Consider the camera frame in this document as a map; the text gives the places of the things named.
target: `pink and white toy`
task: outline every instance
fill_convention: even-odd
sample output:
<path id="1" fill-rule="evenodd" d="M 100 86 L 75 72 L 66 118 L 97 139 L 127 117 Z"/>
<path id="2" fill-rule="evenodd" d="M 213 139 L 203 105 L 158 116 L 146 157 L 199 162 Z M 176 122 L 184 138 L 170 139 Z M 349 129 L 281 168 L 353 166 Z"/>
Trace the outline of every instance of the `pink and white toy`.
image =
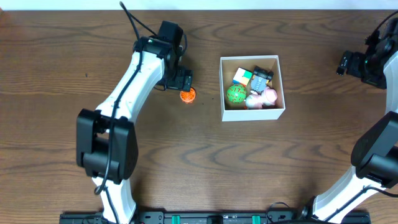
<path id="1" fill-rule="evenodd" d="M 259 95 L 256 91 L 251 91 L 251 93 L 252 94 L 245 99 L 248 109 L 262 109 L 263 105 L 273 106 L 278 98 L 276 91 L 268 86 L 261 93 L 261 95 Z"/>

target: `rubik's cube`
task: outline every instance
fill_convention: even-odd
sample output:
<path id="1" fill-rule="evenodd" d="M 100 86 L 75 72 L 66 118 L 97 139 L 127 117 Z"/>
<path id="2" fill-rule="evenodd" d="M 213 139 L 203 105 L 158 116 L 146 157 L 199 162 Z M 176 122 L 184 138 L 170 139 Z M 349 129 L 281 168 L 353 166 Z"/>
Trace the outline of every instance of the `rubik's cube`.
<path id="1" fill-rule="evenodd" d="M 238 71 L 236 71 L 233 83 L 234 84 L 242 84 L 244 86 L 248 85 L 253 73 L 246 71 L 243 68 L 238 68 Z"/>

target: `ball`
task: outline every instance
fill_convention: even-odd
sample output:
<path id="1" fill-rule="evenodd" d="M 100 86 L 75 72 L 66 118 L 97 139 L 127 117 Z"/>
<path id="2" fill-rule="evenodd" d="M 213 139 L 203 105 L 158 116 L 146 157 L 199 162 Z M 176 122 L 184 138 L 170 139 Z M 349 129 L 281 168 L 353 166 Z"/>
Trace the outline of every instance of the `ball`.
<path id="1" fill-rule="evenodd" d="M 228 100 L 232 103 L 242 103 L 246 99 L 246 87 L 242 84 L 235 84 L 226 91 Z"/>

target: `cardboard box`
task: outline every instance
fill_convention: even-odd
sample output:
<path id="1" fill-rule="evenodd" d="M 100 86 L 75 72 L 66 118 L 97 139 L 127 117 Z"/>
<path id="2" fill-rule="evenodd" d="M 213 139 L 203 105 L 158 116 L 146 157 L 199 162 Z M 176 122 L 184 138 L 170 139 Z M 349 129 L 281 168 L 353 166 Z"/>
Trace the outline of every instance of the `cardboard box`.
<path id="1" fill-rule="evenodd" d="M 274 77 L 268 86 L 273 88 L 277 94 L 275 107 L 262 110 L 245 110 L 245 102 L 232 103 L 226 97 L 227 89 L 233 84 L 232 79 L 239 67 L 253 71 L 255 66 L 266 70 L 272 70 Z M 280 74 L 279 59 L 277 55 L 270 56 L 243 56 L 243 57 L 221 57 L 220 59 L 220 96 L 222 121 L 255 121 L 278 119 L 285 111 L 285 98 L 282 86 L 282 75 Z M 250 94 L 251 82 L 246 90 Z"/>

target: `wooden table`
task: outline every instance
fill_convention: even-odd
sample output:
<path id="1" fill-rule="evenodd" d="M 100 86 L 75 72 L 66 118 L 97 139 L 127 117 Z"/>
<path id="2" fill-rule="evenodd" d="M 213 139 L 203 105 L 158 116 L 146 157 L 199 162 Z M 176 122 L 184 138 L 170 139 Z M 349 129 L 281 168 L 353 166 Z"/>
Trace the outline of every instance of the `wooden table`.
<path id="1" fill-rule="evenodd" d="M 336 66 L 388 11 L 137 11 L 157 30 L 188 35 L 194 104 L 152 91 L 136 131 L 134 199 L 167 210 L 291 207 L 327 190 L 350 166 L 356 140 L 384 114 L 385 91 Z M 140 27 L 142 35 L 149 33 Z M 76 117 L 95 109 L 129 65 L 132 27 L 122 11 L 5 12 L 0 17 L 0 223 L 58 223 L 96 211 L 94 184 L 75 162 Z M 221 122 L 220 57 L 279 55 L 286 110 L 277 121 Z M 397 201 L 360 208 L 395 223 Z"/>

